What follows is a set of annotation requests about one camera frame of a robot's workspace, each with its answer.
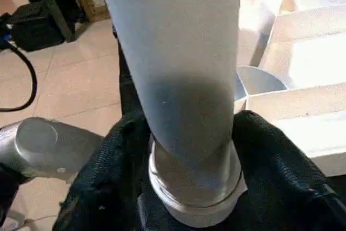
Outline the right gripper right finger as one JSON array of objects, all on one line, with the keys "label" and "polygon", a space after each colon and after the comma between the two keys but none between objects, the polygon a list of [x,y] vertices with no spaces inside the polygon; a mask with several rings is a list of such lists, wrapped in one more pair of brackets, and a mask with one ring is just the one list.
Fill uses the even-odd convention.
[{"label": "right gripper right finger", "polygon": [[244,110],[232,139],[248,184],[245,230],[345,230],[345,203],[284,132]]}]

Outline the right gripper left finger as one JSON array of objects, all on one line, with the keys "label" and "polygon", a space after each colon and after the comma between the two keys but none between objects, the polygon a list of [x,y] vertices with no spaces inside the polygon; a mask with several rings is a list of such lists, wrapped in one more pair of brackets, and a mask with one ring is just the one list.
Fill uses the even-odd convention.
[{"label": "right gripper left finger", "polygon": [[149,137],[144,115],[124,115],[74,179],[53,230],[134,230]]}]

